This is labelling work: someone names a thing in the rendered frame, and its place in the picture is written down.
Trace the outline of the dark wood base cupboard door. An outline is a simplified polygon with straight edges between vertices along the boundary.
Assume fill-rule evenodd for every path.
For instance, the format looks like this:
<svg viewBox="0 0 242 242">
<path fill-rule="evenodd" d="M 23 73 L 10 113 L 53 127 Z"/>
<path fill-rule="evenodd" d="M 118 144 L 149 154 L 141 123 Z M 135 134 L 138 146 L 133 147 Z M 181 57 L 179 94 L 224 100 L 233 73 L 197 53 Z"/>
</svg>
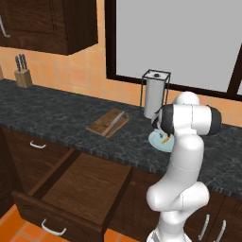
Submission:
<svg viewBox="0 0 242 242">
<path fill-rule="evenodd" d="M 217 214 L 219 213 L 224 199 L 225 196 L 223 194 L 211 191 L 208 204 L 198 209 L 186 220 L 183 229 L 192 242 L 207 242 L 209 233 L 213 229 Z M 210 216 L 209 223 L 202 240 L 199 241 L 199 235 L 202 231 L 207 215 Z"/>
<path fill-rule="evenodd" d="M 242 199 L 226 197 L 217 217 L 216 235 L 226 221 L 226 228 L 219 242 L 242 242 Z"/>
</svg>

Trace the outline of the dark framed window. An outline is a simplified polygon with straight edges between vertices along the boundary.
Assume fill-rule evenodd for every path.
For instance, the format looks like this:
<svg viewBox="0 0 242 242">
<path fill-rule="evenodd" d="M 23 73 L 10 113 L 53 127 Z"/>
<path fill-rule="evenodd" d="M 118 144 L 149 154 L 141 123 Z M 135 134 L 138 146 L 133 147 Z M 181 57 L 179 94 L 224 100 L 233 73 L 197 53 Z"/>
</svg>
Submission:
<svg viewBox="0 0 242 242">
<path fill-rule="evenodd" d="M 107 79 L 142 84 L 140 78 L 118 76 L 116 74 L 116 0 L 104 0 L 105 8 L 105 39 L 106 39 L 106 77 Z M 238 94 L 242 81 L 242 44 L 240 45 L 234 64 L 233 73 L 225 93 L 206 89 L 187 87 L 169 83 L 166 87 L 174 91 L 190 91 L 198 95 L 207 95 L 217 98 L 225 98 L 234 101 L 242 101 L 242 95 Z"/>
</svg>

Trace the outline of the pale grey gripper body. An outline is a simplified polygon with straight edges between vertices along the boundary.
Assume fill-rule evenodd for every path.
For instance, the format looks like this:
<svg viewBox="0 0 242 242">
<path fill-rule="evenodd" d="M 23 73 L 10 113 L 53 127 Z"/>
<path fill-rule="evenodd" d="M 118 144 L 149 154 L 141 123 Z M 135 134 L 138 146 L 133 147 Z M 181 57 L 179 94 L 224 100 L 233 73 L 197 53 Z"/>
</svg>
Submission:
<svg viewBox="0 0 242 242">
<path fill-rule="evenodd" d="M 163 122 L 163 109 L 160 108 L 157 112 L 155 112 L 151 118 L 151 126 L 156 129 L 160 130 L 162 128 Z"/>
</svg>

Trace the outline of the wooden knife block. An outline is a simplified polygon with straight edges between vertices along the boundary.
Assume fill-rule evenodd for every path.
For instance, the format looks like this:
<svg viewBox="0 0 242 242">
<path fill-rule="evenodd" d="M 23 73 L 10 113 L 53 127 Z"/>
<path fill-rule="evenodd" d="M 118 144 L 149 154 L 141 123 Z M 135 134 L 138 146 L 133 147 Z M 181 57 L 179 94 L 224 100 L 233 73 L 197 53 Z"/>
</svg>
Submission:
<svg viewBox="0 0 242 242">
<path fill-rule="evenodd" d="M 22 88 L 28 88 L 32 86 L 32 79 L 29 70 L 16 70 L 14 72 L 17 85 Z"/>
</svg>

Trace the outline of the dark wood base cupboard panel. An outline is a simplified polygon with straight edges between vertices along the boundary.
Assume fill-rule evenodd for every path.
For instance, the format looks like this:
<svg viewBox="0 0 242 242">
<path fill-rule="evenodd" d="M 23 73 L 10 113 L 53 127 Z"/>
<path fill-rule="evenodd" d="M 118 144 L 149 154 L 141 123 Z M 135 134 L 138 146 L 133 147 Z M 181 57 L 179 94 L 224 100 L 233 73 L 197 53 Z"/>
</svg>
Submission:
<svg viewBox="0 0 242 242">
<path fill-rule="evenodd" d="M 159 220 L 159 213 L 152 211 L 147 205 L 147 190 L 162 176 L 133 168 L 130 184 L 109 228 L 140 242 L 146 242 L 147 236 L 155 229 Z"/>
</svg>

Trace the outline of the white paper towel roll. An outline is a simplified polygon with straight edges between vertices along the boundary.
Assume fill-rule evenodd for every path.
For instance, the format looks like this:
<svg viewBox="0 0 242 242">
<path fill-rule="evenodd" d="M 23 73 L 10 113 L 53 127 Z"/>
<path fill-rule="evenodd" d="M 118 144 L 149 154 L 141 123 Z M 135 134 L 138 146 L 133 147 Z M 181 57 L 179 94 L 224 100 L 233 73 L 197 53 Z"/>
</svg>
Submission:
<svg viewBox="0 0 242 242">
<path fill-rule="evenodd" d="M 149 70 L 145 74 L 147 81 L 146 100 L 144 116 L 151 119 L 153 114 L 157 112 L 163 105 L 164 101 L 164 86 L 166 83 L 167 74 Z"/>
</svg>

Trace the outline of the dark wood closed drawer front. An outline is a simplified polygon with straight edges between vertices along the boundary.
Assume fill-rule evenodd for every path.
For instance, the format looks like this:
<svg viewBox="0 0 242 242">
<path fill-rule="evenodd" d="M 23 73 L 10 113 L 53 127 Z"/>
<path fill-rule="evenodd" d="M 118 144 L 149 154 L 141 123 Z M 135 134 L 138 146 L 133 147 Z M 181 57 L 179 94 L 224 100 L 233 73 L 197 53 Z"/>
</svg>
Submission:
<svg viewBox="0 0 242 242">
<path fill-rule="evenodd" d="M 26 177 L 26 191 L 30 191 L 40 179 L 59 161 L 69 150 L 69 147 L 59 145 L 39 137 L 12 132 Z M 46 144 L 44 149 L 32 147 L 32 141 L 39 146 Z"/>
</svg>

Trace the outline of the light blue plate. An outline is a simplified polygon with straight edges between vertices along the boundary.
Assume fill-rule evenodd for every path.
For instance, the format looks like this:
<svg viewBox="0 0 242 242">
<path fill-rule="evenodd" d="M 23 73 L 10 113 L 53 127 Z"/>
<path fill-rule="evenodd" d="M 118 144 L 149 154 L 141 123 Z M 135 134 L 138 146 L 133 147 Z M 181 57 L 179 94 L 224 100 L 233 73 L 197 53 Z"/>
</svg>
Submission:
<svg viewBox="0 0 242 242">
<path fill-rule="evenodd" d="M 170 135 L 169 140 L 166 143 L 162 144 L 166 135 L 167 134 L 165 132 L 163 132 L 162 130 L 154 130 L 148 136 L 148 140 L 154 148 L 156 148 L 162 152 L 171 152 L 172 148 L 174 146 L 174 136 Z"/>
</svg>

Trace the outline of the dark wood wall cupboard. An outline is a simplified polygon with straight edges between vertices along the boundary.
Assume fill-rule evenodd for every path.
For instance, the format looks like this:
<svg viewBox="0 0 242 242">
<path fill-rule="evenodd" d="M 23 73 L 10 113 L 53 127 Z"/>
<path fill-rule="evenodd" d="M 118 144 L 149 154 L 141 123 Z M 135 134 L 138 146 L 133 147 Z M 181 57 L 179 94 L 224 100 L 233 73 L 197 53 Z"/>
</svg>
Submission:
<svg viewBox="0 0 242 242">
<path fill-rule="evenodd" d="M 72 55 L 98 43 L 96 0 L 0 0 L 0 46 Z"/>
</svg>

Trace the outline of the wooden cutting board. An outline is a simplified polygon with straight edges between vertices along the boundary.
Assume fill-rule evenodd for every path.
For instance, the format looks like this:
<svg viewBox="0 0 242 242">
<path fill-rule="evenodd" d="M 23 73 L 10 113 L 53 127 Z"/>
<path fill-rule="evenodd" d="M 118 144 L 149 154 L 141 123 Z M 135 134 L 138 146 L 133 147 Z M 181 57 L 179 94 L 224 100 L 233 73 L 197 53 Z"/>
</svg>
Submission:
<svg viewBox="0 0 242 242">
<path fill-rule="evenodd" d="M 120 116 L 119 120 L 114 126 L 112 121 Z M 114 133 L 120 130 L 130 120 L 129 114 L 118 109 L 112 109 L 102 117 L 97 119 L 93 124 L 87 127 L 87 130 L 101 135 L 106 138 L 110 138 Z"/>
</svg>

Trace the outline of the grey kitchen knife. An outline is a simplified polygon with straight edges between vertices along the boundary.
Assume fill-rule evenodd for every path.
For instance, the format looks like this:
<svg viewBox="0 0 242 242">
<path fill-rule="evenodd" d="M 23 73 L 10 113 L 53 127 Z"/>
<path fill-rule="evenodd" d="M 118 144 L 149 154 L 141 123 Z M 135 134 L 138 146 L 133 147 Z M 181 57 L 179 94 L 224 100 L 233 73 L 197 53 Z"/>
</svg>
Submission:
<svg viewBox="0 0 242 242">
<path fill-rule="evenodd" d="M 114 126 L 114 125 L 119 121 L 119 119 L 120 119 L 125 113 L 126 113 L 125 111 L 119 113 L 119 114 L 113 119 L 113 121 L 111 122 L 111 124 Z"/>
</svg>

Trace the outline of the open dark wood drawer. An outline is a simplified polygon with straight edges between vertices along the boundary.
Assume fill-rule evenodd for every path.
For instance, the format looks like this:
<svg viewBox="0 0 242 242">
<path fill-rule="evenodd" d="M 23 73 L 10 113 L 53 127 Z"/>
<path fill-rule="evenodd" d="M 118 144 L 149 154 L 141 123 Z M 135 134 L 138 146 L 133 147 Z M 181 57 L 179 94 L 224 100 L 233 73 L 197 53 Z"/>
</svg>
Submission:
<svg viewBox="0 0 242 242">
<path fill-rule="evenodd" d="M 130 184 L 132 167 L 70 149 L 28 192 L 12 196 L 21 218 L 41 228 L 67 231 L 70 242 L 104 242 Z"/>
</svg>

